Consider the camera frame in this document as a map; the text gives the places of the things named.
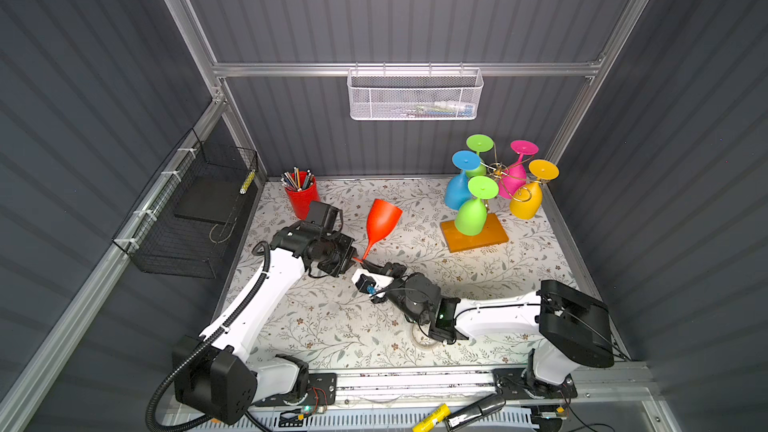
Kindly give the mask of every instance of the wooden base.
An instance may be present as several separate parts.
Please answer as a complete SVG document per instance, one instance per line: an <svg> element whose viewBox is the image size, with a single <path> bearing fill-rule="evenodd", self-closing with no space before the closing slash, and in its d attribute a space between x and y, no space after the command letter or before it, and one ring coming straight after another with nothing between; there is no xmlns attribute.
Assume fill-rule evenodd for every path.
<svg viewBox="0 0 768 432"><path fill-rule="evenodd" d="M488 214L482 232L477 235L464 235L453 224L453 220L440 223L442 234L446 237L448 250L461 252L471 248L487 247L489 245L504 244L509 241L502 223L498 221L496 214Z"/></svg>

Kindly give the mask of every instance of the floral tablecloth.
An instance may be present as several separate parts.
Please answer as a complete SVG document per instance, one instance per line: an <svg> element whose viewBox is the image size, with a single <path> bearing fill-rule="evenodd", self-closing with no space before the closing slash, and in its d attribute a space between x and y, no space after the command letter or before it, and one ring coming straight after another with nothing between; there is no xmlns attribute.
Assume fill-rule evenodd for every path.
<svg viewBox="0 0 768 432"><path fill-rule="evenodd" d="M541 280L557 279L575 287L552 226L542 210L523 221L508 202L491 200L509 242L451 254L439 224L456 212L442 201L447 178L319 181L321 199L344 211L344 233L362 254L367 246L366 216L374 198L403 210L395 231L369 255L374 263L400 262L422 272L443 294L500 298L530 292ZM269 241L296 220L279 182L268 182L248 232L226 302L231 303L260 267L250 254L259 240ZM258 340L251 363L290 354L321 368L380 368L429 365L523 363L540 337L489 335L454 345L437 344L408 324L390 303L371 304L352 284L351 271L338 278L299 280L278 304Z"/></svg>

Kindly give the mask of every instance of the black mesh basket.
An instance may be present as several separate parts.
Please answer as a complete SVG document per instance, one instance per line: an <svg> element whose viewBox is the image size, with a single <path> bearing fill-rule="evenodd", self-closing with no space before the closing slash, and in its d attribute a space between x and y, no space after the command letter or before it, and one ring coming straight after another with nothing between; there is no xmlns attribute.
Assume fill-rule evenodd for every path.
<svg viewBox="0 0 768 432"><path fill-rule="evenodd" d="M141 214L133 240L113 238L113 242L142 272L198 278L228 273L248 222L256 184L245 194L236 194L224 224L181 218L174 211L198 178L242 185L252 172L258 172L254 150L198 142L175 172L163 172L168 178L148 212Z"/></svg>

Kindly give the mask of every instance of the corrugated wall panel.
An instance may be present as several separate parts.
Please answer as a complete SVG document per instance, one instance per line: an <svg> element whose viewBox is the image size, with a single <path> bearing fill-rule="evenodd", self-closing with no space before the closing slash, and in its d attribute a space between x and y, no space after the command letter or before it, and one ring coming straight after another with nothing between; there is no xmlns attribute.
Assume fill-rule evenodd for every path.
<svg viewBox="0 0 768 432"><path fill-rule="evenodd" d="M627 0L192 0L219 62L596 59Z"/></svg>
<svg viewBox="0 0 768 432"><path fill-rule="evenodd" d="M768 407L768 0L653 0L553 194L685 430Z"/></svg>
<svg viewBox="0 0 768 432"><path fill-rule="evenodd" d="M230 87L277 176L294 166L319 176L453 173L466 138L487 133L499 158L525 138L546 153L584 83L580 77L489 77L475 120L370 122L350 118L342 78L234 78Z"/></svg>
<svg viewBox="0 0 768 432"><path fill-rule="evenodd" d="M1 397L210 94L162 0L0 0L0 31ZM129 269L27 430L140 430L220 288Z"/></svg>

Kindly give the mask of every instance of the red pencil holder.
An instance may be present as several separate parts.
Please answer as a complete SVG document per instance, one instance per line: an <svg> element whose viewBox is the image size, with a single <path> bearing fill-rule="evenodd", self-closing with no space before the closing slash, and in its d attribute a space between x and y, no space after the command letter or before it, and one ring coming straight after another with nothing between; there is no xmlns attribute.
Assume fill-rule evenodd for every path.
<svg viewBox="0 0 768 432"><path fill-rule="evenodd" d="M305 178L306 172L299 171L299 182L304 183ZM286 194L288 194L290 204L293 206L293 213L301 220L305 220L306 215L310 213L310 204L313 200L320 202L320 196L317 194L317 180L314 177L310 180L312 185L301 192L293 192L286 188Z"/></svg>

